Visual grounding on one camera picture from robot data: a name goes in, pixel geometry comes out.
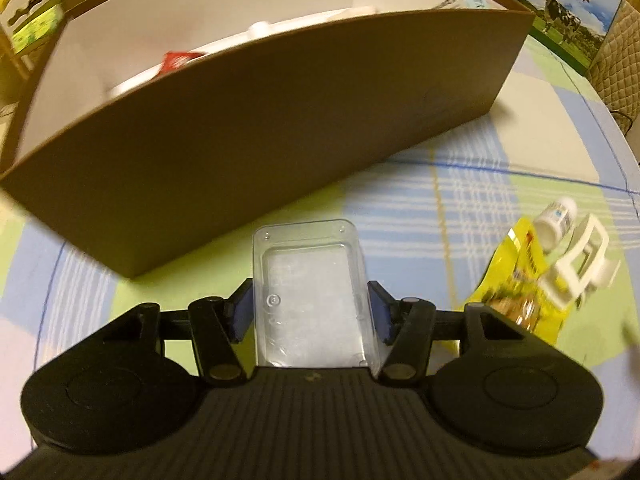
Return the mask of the clear plastic case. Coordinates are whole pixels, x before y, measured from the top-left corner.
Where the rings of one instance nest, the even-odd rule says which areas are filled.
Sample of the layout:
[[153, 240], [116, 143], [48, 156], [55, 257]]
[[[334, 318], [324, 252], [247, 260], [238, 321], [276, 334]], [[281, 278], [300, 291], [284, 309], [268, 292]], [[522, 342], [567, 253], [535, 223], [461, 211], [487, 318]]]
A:
[[367, 272], [352, 222], [258, 229], [253, 296], [259, 366], [380, 370]]

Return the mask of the yellow snack packet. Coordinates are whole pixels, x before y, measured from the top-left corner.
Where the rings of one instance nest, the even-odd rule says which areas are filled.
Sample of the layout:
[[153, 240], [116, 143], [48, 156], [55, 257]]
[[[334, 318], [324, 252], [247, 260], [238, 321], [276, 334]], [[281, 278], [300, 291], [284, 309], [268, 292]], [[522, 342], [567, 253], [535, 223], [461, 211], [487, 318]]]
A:
[[486, 304], [554, 346], [568, 311], [558, 308], [540, 287], [548, 270], [533, 221], [521, 217], [506, 232], [465, 302]]

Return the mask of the small white bottle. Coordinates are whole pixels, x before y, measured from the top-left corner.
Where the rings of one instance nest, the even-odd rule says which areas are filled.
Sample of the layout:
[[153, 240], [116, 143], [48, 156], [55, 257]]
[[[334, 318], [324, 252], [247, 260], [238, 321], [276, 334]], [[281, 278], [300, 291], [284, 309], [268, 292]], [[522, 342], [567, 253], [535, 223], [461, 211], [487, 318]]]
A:
[[534, 219], [539, 244], [542, 250], [548, 254], [559, 246], [562, 239], [570, 232], [577, 217], [577, 204], [570, 197], [560, 197], [549, 204]]

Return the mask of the red snack packet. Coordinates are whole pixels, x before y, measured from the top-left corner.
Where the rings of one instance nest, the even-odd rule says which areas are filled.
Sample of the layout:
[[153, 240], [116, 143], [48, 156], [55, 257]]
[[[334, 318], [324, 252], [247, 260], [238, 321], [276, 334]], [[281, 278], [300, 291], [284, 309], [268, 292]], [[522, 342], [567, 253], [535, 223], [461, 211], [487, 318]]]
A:
[[186, 66], [197, 58], [204, 56], [203, 52], [175, 52], [170, 51], [164, 54], [162, 64], [157, 75], [163, 75]]

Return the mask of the white hair claw clip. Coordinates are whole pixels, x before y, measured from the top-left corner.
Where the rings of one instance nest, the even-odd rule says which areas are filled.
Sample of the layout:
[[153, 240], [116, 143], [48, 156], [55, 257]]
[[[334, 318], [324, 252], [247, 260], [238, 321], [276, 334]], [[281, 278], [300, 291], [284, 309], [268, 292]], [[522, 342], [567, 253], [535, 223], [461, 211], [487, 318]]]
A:
[[620, 260], [608, 258], [610, 241], [595, 214], [587, 214], [576, 226], [564, 254], [538, 280], [539, 288], [555, 307], [566, 311], [590, 292], [612, 285]]

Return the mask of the brown cardboard storage box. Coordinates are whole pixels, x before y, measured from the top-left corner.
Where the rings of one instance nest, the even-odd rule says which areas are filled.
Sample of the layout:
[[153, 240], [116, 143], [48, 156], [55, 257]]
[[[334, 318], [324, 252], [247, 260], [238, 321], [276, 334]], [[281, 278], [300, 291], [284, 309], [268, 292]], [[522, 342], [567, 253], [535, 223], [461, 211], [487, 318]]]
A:
[[[533, 25], [514, 0], [88, 0], [49, 41], [1, 153], [1, 186], [126, 278], [490, 110]], [[190, 51], [352, 6], [378, 14], [198, 58]]]

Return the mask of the checkered bed sheet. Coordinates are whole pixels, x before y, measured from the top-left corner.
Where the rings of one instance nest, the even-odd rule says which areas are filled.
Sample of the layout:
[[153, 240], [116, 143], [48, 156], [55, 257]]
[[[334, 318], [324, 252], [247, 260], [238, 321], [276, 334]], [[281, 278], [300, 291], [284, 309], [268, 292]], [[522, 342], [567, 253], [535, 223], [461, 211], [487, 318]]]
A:
[[[268, 223], [345, 218], [372, 280], [397, 297], [460, 307], [510, 227], [560, 197], [594, 214], [620, 265], [560, 331], [559, 348], [597, 375], [603, 415], [590, 445], [639, 454], [639, 167], [606, 106], [579, 76], [528, 40], [484, 117], [270, 214]], [[141, 278], [101, 268], [1, 203], [1, 466], [32, 447], [24, 382], [77, 341], [140, 302], [182, 309], [227, 296], [252, 272], [244, 226]]]

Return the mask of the quilted beige chair cushion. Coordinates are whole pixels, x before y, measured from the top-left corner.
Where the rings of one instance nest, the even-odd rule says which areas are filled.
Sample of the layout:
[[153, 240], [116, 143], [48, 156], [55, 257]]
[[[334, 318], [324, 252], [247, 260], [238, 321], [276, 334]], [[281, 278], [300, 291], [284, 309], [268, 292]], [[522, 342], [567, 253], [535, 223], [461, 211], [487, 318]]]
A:
[[639, 11], [623, 0], [588, 80], [627, 134], [639, 115]]

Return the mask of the cow picture milk box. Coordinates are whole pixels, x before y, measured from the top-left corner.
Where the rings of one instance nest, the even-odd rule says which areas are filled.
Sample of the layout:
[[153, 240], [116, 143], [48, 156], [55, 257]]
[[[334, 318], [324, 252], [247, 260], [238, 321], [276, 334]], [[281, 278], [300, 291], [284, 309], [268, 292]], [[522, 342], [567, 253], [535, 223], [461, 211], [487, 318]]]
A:
[[535, 13], [529, 35], [578, 74], [600, 51], [623, 0], [516, 0]]

